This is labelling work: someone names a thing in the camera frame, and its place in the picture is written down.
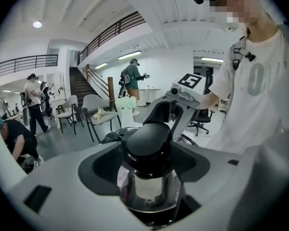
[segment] white t-shirt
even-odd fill
[[[4,104],[3,101],[0,99],[0,116],[3,117],[4,115],[5,115]]]
[[[247,40],[246,50],[256,58],[250,62],[243,57],[234,71],[228,50],[218,77],[210,86],[214,94],[225,100],[235,77],[231,108],[207,148],[241,154],[246,148],[259,145],[276,133],[280,116],[268,97],[268,91],[285,72],[289,43],[279,29],[266,41],[253,43]]]
[[[25,90],[28,92],[29,98],[32,100],[31,104],[28,105],[28,107],[34,106],[36,104],[39,104],[38,98],[32,95],[32,92],[35,90],[34,83],[28,81],[25,84]]]

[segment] staircase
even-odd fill
[[[71,86],[71,94],[78,98],[78,107],[81,108],[83,98],[89,94],[97,95],[93,87],[88,83],[86,78],[81,74],[78,68],[69,68],[69,79]]]

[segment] green shirt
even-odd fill
[[[138,89],[138,80],[141,75],[139,74],[138,67],[135,65],[129,65],[127,72],[129,73],[131,81],[129,84],[126,84],[127,88],[137,90]]]

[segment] chair seat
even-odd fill
[[[93,116],[91,117],[91,121],[93,125],[101,125],[111,119],[115,118],[118,115],[117,112],[106,112],[100,119],[95,119]]]
[[[66,111],[66,112],[63,112],[63,113],[60,113],[57,115],[58,118],[67,118],[67,117],[70,117],[72,116],[72,112],[71,111]]]
[[[208,117],[207,115],[205,115],[205,116],[198,116],[198,118],[197,118],[196,121],[197,121],[197,122],[201,122],[201,123],[209,123],[209,122],[211,122],[211,118]]]

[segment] black cap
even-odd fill
[[[138,63],[138,60],[135,59],[135,58],[131,59],[130,64],[137,64],[137,66],[140,65],[140,64]]]
[[[31,74],[27,77],[27,79],[32,79],[32,78],[39,79],[39,77],[37,77],[35,74]]]

